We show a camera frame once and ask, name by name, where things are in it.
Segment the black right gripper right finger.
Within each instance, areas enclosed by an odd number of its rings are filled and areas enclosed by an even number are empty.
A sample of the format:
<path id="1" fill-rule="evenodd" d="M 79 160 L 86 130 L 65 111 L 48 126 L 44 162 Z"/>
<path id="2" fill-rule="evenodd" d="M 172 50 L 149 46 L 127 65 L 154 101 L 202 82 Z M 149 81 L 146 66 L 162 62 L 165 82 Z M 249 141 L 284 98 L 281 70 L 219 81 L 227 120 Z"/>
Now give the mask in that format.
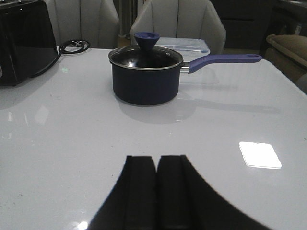
<path id="1" fill-rule="evenodd" d="M 161 230 L 265 230 L 228 203 L 185 155 L 162 156 L 157 168 Z"/>

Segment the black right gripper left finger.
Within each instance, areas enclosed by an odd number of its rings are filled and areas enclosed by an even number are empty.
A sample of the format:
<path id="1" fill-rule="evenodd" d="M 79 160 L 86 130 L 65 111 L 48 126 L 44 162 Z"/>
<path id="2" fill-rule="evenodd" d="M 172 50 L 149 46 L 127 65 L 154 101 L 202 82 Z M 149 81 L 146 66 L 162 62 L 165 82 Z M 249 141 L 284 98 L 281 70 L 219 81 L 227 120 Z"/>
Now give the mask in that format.
<path id="1" fill-rule="evenodd" d="M 107 199 L 91 220 L 90 230 L 156 229 L 156 172 L 149 156 L 127 156 Z"/>

